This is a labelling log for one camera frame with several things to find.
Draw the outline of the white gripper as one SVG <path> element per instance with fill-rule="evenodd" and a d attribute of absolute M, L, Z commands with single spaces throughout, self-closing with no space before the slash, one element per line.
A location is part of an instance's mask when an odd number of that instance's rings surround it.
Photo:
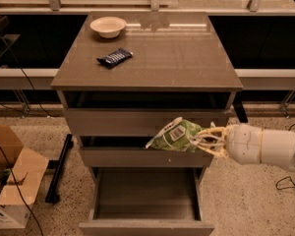
<path fill-rule="evenodd" d="M 198 140 L 225 141 L 226 128 L 210 124 L 197 132 Z M 263 129 L 247 124 L 232 125 L 227 130 L 226 149 L 229 156 L 240 164 L 261 163 L 261 140 Z M 226 157 L 224 144 L 198 144 L 198 148 L 217 157 Z"/>

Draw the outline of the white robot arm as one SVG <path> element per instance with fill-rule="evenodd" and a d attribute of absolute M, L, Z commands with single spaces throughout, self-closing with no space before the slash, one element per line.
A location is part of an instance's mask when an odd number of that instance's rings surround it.
<path fill-rule="evenodd" d="M 198 132 L 193 143 L 217 157 L 239 164 L 267 164 L 295 172 L 295 133 L 248 124 L 214 127 Z"/>

